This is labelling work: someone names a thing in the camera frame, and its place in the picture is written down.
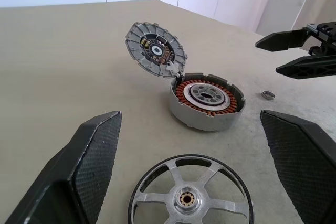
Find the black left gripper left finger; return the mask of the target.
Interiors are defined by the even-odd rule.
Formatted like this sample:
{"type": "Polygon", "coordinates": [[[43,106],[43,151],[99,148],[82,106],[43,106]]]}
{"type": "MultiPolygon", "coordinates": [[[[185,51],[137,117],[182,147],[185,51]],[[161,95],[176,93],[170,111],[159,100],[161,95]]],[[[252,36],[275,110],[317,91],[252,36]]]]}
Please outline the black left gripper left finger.
{"type": "Polygon", "coordinates": [[[83,122],[41,170],[5,224],[96,224],[109,187],[121,111],[83,122]]]}

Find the silver spoked rotor ring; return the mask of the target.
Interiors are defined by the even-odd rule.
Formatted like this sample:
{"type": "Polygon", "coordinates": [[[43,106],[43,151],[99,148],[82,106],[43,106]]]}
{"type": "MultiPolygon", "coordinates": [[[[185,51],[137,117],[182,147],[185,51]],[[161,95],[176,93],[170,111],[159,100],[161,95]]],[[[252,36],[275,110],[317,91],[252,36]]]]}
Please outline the silver spoked rotor ring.
{"type": "Polygon", "coordinates": [[[255,223],[253,202],[243,180],[228,165],[204,155],[173,156],[149,169],[139,180],[130,197],[128,224],[134,224],[139,203],[164,204],[169,214],[164,224],[203,224],[203,218],[212,209],[243,215],[247,224],[255,223]],[[184,180],[179,170],[181,166],[190,165],[207,167],[196,182],[184,180]],[[170,191],[167,194],[146,193],[148,185],[165,172],[170,172],[174,179],[174,186],[170,191]],[[244,197],[242,202],[213,199],[209,196],[205,186],[217,173],[225,175],[235,184],[244,197]]]}

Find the silver motor cover with circuit board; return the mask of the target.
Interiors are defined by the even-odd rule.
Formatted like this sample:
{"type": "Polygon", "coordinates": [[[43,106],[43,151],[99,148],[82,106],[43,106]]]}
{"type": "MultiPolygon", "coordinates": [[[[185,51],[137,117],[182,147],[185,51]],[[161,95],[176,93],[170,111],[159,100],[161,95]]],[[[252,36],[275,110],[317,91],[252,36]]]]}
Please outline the silver motor cover with circuit board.
{"type": "Polygon", "coordinates": [[[180,77],[188,59],[178,38],[157,23],[135,22],[125,36],[133,60],[146,72],[163,78],[180,77]]]}

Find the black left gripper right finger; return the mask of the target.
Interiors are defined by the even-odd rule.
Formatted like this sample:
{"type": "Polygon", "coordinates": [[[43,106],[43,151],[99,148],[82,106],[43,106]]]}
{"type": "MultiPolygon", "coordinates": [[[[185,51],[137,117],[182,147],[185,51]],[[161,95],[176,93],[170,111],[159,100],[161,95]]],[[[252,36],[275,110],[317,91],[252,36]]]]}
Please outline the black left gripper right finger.
{"type": "Polygon", "coordinates": [[[318,124],[262,110],[275,168],[304,224],[336,224],[336,141],[318,124]]]}

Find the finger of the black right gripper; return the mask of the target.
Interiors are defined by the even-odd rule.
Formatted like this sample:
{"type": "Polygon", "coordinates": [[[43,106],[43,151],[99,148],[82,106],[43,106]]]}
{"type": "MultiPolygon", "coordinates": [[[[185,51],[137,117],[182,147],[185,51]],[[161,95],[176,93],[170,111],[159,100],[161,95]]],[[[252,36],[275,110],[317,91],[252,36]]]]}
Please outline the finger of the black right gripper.
{"type": "Polygon", "coordinates": [[[336,54],[300,57],[277,67],[276,73],[293,79],[336,76],[336,54]]]}
{"type": "Polygon", "coordinates": [[[255,43],[255,47],[266,51],[284,51],[291,48],[302,47],[312,32],[303,28],[272,33],[255,43]]]}

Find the silver motor housing with copper windings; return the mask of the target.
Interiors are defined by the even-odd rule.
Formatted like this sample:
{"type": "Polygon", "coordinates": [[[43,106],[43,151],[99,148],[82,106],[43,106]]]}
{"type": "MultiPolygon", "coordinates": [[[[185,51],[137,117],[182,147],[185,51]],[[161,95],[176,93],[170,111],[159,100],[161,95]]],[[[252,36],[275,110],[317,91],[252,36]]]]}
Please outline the silver motor housing with copper windings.
{"type": "Polygon", "coordinates": [[[186,73],[174,78],[170,85],[170,111],[197,130],[227,130],[237,122],[245,106],[243,92],[213,74],[186,73]]]}

